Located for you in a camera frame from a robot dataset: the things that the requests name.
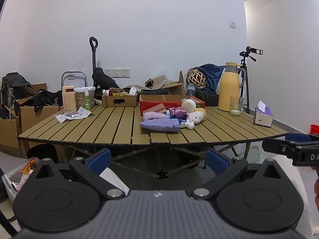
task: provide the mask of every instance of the red cardboard box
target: red cardboard box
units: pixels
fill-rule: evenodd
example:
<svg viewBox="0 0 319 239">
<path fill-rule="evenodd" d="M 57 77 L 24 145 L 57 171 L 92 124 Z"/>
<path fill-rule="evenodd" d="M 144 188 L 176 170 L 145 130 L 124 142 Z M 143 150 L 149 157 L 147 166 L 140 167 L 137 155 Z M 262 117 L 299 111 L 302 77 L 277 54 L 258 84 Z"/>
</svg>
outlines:
<svg viewBox="0 0 319 239">
<path fill-rule="evenodd" d="M 170 108 L 176 108 L 181 106 L 182 99 L 192 99 L 196 103 L 197 108 L 204 108 L 205 102 L 197 99 L 193 96 L 182 96 L 182 95 L 140 95 L 140 112 L 143 116 L 143 111 L 154 107 L 158 104 L 164 104 L 168 110 Z"/>
</svg>

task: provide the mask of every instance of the yellow thermos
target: yellow thermos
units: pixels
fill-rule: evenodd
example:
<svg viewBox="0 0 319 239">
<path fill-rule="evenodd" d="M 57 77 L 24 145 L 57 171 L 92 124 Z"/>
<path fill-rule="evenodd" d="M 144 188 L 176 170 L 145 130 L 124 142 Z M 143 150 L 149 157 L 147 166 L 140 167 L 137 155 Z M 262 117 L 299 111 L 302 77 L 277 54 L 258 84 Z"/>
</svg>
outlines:
<svg viewBox="0 0 319 239">
<path fill-rule="evenodd" d="M 230 97 L 239 97 L 239 92 L 246 80 L 246 71 L 237 68 L 236 63 L 226 63 L 225 72 L 221 77 L 220 96 L 218 100 L 218 108 L 220 110 L 230 112 Z M 244 80 L 240 83 L 238 71 L 244 72 Z"/>
</svg>

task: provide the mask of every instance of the white round ball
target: white round ball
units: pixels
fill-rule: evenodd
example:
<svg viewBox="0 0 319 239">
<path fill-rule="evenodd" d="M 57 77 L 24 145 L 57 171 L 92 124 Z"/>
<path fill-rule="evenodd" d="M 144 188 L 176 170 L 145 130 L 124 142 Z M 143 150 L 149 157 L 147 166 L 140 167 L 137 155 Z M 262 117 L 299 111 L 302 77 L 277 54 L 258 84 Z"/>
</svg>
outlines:
<svg viewBox="0 0 319 239">
<path fill-rule="evenodd" d="M 187 113 L 192 113 L 196 110 L 196 103 L 191 99 L 184 101 L 181 106 L 186 110 Z"/>
</svg>

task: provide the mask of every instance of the slatted wooden table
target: slatted wooden table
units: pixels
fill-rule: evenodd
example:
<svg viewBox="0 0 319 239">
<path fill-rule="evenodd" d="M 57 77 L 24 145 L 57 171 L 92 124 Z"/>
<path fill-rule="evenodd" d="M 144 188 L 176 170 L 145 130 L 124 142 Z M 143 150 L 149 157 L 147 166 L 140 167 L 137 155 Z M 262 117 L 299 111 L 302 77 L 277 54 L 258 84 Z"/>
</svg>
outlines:
<svg viewBox="0 0 319 239">
<path fill-rule="evenodd" d="M 193 130 L 184 128 L 178 133 L 141 129 L 139 124 L 143 117 L 139 106 L 95 106 L 89 117 L 65 120 L 63 123 L 55 118 L 63 112 L 60 111 L 28 129 L 18 139 L 77 147 L 133 147 L 135 153 L 144 150 L 141 148 L 158 146 L 181 148 L 182 151 L 192 153 L 187 147 L 229 145 L 228 148 L 233 148 L 236 144 L 246 143 L 247 157 L 251 142 L 280 137 L 287 133 L 275 125 L 271 128 L 254 125 L 253 116 L 244 112 L 239 117 L 233 117 L 215 107 L 205 109 L 207 116 L 202 123 Z M 198 152 L 193 154 L 203 157 Z"/>
</svg>

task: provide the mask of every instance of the baseboard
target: baseboard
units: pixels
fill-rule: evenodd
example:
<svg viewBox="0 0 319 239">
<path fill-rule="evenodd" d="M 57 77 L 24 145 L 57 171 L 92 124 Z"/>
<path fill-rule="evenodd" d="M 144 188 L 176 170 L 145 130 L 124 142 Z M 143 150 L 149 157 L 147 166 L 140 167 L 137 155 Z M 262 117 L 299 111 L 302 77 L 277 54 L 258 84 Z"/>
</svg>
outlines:
<svg viewBox="0 0 319 239">
<path fill-rule="evenodd" d="M 249 111 L 249 114 L 250 114 L 250 115 L 254 115 L 254 114 L 255 114 L 255 111 L 254 111 L 254 110 L 250 110 L 250 111 Z M 273 124 L 276 125 L 277 127 L 280 127 L 280 128 L 282 128 L 282 129 L 288 131 L 289 133 L 304 134 L 303 132 L 301 132 L 301 131 L 299 131 L 299 130 L 297 130 L 297 129 L 294 129 L 293 127 L 288 126 L 288 125 L 286 125 L 286 124 L 284 124 L 284 123 L 282 123 L 282 122 L 280 122 L 280 121 L 278 121 L 278 120 L 275 120 L 275 119 L 273 120 Z"/>
</svg>

